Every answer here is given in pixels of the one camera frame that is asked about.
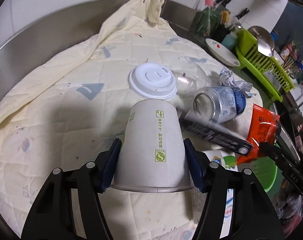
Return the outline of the red snack bag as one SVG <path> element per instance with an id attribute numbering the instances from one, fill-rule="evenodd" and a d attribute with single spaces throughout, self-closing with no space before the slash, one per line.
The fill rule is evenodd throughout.
<path id="1" fill-rule="evenodd" d="M 240 155 L 237 158 L 237 165 L 251 163 L 266 156 L 260 150 L 260 143 L 267 142 L 270 145 L 274 143 L 279 120 L 279 115 L 259 105 L 253 104 L 251 124 L 247 137 L 247 141 L 253 144 L 253 148 L 248 155 Z"/>

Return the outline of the blue aluminium can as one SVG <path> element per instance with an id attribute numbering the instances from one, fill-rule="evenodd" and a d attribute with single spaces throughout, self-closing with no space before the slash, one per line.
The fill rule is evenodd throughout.
<path id="1" fill-rule="evenodd" d="M 245 107 L 245 95 L 237 87 L 203 87 L 193 99 L 197 115 L 220 124 L 241 115 Z"/>

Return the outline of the white paper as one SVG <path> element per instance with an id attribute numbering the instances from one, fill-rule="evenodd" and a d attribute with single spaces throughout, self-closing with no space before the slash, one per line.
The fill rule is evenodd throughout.
<path id="1" fill-rule="evenodd" d="M 236 80 L 233 71 L 224 67 L 219 74 L 219 82 L 222 86 L 236 87 L 240 89 L 246 98 L 252 98 L 255 94 L 251 92 L 253 88 L 252 83 L 248 83 L 243 80 Z"/>

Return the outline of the clear plastic cup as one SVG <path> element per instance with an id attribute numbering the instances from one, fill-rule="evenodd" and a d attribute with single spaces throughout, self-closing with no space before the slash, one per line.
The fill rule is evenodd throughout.
<path id="1" fill-rule="evenodd" d="M 198 89 L 211 87 L 212 81 L 194 62 L 187 62 L 180 70 L 173 70 L 177 79 L 177 94 L 181 98 L 193 98 Z"/>

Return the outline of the white paper cup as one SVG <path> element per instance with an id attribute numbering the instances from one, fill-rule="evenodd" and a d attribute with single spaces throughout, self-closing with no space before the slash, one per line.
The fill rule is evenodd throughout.
<path id="1" fill-rule="evenodd" d="M 171 103 L 147 99 L 134 104 L 111 186 L 143 193 L 192 188 L 178 114 Z"/>

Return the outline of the white plastic lid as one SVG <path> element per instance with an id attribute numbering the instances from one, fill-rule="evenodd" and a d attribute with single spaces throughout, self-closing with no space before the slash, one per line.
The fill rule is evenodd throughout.
<path id="1" fill-rule="evenodd" d="M 177 79 L 170 69 L 157 63 L 143 63 L 128 76 L 131 90 L 146 99 L 169 100 L 177 93 Z"/>

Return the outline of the green plastic trash basket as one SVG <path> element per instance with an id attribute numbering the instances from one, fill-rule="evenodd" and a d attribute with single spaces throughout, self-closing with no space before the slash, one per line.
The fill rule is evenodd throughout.
<path id="1" fill-rule="evenodd" d="M 270 158 L 264 157 L 251 163 L 240 165 L 236 164 L 236 157 L 233 155 L 226 155 L 223 159 L 223 166 L 228 170 L 241 171 L 243 168 L 251 169 L 266 192 L 273 187 L 277 176 L 277 166 Z"/>

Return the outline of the green dish rack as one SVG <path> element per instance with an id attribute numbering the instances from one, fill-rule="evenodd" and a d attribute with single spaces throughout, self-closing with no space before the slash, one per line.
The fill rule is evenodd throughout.
<path id="1" fill-rule="evenodd" d="M 288 74 L 274 57 L 258 51 L 257 39 L 247 30 L 237 33 L 236 54 L 241 68 L 247 68 L 270 94 L 271 101 L 283 101 L 282 94 L 294 88 Z"/>

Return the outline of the white bowl with cherry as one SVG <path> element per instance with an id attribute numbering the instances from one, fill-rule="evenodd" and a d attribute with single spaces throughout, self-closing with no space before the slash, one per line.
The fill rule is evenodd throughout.
<path id="1" fill-rule="evenodd" d="M 241 64 L 237 57 L 228 50 L 225 46 L 223 46 L 221 43 L 211 39 L 206 38 L 205 43 L 211 52 L 211 54 L 218 59 L 221 63 L 229 66 L 229 67 L 240 67 Z"/>

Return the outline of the teal bottle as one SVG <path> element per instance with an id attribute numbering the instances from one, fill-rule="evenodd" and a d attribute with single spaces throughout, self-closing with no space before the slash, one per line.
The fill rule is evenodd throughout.
<path id="1" fill-rule="evenodd" d="M 226 47 L 228 50 L 232 51 L 237 43 L 237 34 L 234 32 L 230 32 L 224 39 L 222 40 L 222 45 Z"/>

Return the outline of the steel wok lid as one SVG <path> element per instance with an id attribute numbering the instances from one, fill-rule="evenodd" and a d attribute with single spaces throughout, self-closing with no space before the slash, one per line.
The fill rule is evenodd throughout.
<path id="1" fill-rule="evenodd" d="M 275 42 L 271 34 L 260 26 L 252 26 L 248 29 L 257 40 L 257 50 L 264 56 L 272 57 L 275 50 Z"/>

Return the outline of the cream quilted cloth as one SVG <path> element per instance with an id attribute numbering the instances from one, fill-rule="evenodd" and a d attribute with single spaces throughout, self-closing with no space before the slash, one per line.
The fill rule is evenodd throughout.
<path id="1" fill-rule="evenodd" d="M 0 214 L 21 236 L 52 169 L 75 170 L 123 139 L 141 97 L 128 75 L 143 63 L 180 74 L 224 66 L 161 18 L 164 0 L 130 0 L 99 33 L 36 67 L 0 102 Z"/>

